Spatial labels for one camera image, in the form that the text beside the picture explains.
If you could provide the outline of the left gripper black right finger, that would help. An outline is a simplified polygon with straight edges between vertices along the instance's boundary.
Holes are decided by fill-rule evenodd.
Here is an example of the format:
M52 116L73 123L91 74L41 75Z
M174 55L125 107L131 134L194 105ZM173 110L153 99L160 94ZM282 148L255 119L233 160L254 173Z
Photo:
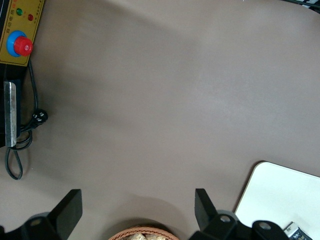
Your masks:
M217 210L206 190L194 194L194 214L199 227L190 240L287 240L288 236L276 223L257 220L251 227L241 223L227 210Z

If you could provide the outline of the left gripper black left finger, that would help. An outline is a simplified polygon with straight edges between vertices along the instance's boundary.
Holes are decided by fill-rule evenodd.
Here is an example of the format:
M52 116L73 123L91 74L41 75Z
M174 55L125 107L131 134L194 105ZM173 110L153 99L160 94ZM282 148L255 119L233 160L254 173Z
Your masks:
M2 240L67 240L83 215L82 191L70 190L50 211L30 217L18 228L6 232L0 227Z

